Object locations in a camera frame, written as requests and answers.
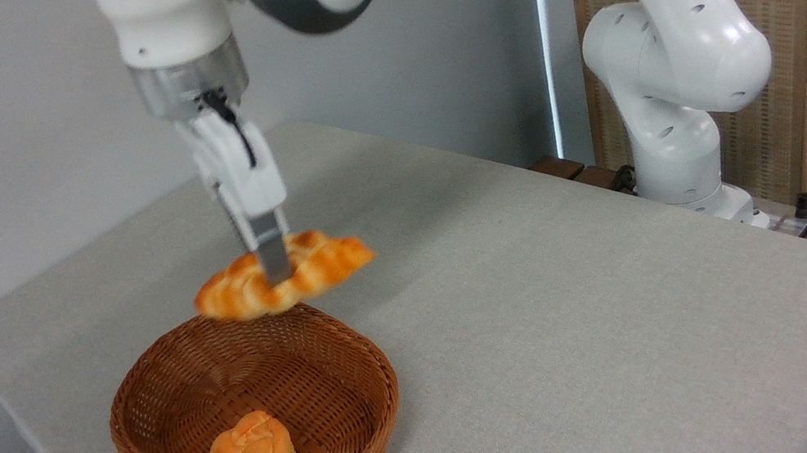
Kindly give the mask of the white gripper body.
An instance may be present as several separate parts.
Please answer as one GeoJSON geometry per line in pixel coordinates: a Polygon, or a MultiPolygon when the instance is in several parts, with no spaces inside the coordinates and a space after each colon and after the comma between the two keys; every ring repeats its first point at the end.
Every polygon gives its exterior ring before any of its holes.
{"type": "Polygon", "coordinates": [[[208,110],[176,123],[202,182],[222,202],[233,199],[247,217],[281,208],[288,197],[265,135],[256,124],[208,110]]]}

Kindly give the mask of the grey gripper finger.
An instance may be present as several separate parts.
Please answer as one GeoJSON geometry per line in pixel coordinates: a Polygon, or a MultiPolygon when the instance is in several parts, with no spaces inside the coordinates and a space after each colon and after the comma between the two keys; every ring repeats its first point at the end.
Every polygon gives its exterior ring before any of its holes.
{"type": "Polygon", "coordinates": [[[258,262],[270,286],[280,285],[293,275],[293,264],[285,246],[288,232],[282,209],[249,217],[249,227],[254,234],[258,262]]]}
{"type": "Polygon", "coordinates": [[[228,218],[233,223],[235,232],[237,232],[242,244],[248,251],[256,252],[259,247],[258,240],[255,235],[255,230],[251,226],[250,218],[246,216],[246,212],[241,208],[240,203],[236,200],[228,199],[222,201],[222,208],[226,210],[228,218]]]}

